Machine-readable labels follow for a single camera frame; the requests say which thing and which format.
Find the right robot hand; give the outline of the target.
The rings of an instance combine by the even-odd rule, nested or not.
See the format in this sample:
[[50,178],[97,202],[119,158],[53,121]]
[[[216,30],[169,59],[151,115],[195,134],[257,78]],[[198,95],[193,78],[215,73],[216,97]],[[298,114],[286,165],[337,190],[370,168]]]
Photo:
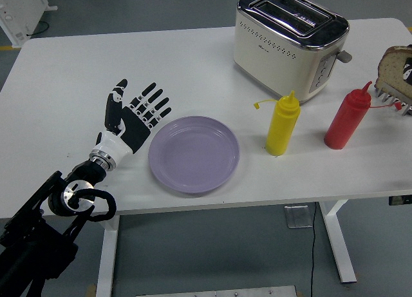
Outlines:
[[412,85],[412,58],[407,58],[403,69],[403,80],[404,82]]

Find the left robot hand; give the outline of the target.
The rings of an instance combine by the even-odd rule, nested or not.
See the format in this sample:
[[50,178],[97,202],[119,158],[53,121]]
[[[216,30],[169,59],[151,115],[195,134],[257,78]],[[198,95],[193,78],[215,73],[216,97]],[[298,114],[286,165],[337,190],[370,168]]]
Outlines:
[[136,153],[151,130],[171,112],[169,97],[156,83],[150,84],[129,104],[123,105],[127,80],[121,80],[109,93],[104,119],[105,131],[99,133],[89,159],[106,171],[116,168],[122,159]]

